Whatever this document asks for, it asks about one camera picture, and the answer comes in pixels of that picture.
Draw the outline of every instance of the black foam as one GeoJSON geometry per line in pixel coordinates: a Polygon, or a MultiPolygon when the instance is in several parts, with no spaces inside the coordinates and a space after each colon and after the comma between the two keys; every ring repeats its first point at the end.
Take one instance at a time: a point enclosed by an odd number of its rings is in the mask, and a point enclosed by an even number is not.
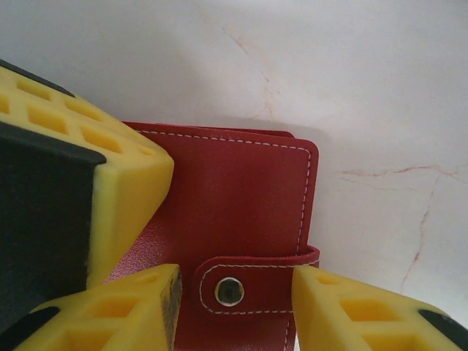
{"type": "Polygon", "coordinates": [[[0,334],[0,351],[13,351],[59,312],[59,307],[51,306],[27,314],[0,334]]]}
{"type": "Polygon", "coordinates": [[[0,122],[0,332],[86,288],[96,151],[0,122]]]}
{"type": "Polygon", "coordinates": [[[468,330],[465,327],[450,317],[427,309],[420,309],[419,314],[462,351],[468,351],[468,330]]]}
{"type": "Polygon", "coordinates": [[[50,82],[47,79],[41,78],[38,75],[34,75],[20,67],[15,66],[14,64],[11,64],[9,62],[6,62],[0,58],[0,67],[4,67],[6,69],[9,69],[10,71],[13,71],[14,73],[18,73],[19,75],[22,75],[26,78],[32,79],[38,83],[41,83],[44,86],[48,86],[49,88],[52,88],[54,90],[60,91],[63,94],[68,95],[69,97],[75,97],[72,93],[70,93],[68,90],[65,88],[62,88],[61,86],[58,86],[55,83],[50,82]]]}

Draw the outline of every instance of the red leather wallet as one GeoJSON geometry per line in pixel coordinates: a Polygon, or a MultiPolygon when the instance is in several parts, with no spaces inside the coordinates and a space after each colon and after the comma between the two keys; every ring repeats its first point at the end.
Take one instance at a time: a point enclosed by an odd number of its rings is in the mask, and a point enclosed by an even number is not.
{"type": "Polygon", "coordinates": [[[181,266],[176,350],[292,350],[291,278],[307,246],[318,151],[288,132],[128,123],[174,158],[169,195],[109,280],[181,266]],[[223,306],[234,277],[244,298],[223,306]]]}

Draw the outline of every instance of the metal snap button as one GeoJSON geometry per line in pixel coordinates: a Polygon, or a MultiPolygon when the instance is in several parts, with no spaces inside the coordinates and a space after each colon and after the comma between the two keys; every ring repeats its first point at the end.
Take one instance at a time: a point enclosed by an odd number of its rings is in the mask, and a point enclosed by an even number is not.
{"type": "Polygon", "coordinates": [[[233,277],[221,279],[214,290],[216,300],[223,306],[232,307],[244,298],[244,286],[233,277]]]}

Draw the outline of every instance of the leather tab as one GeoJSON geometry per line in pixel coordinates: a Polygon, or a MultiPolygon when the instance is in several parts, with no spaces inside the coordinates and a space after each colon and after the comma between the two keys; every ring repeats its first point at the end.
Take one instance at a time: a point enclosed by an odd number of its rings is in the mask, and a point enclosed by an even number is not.
{"type": "Polygon", "coordinates": [[[196,270],[192,300],[201,312],[218,322],[277,318],[291,314],[291,281],[298,265],[319,265],[318,249],[291,257],[214,257],[196,270]],[[233,277],[244,287],[244,298],[231,307],[221,305],[215,289],[222,279],[233,277]]]}

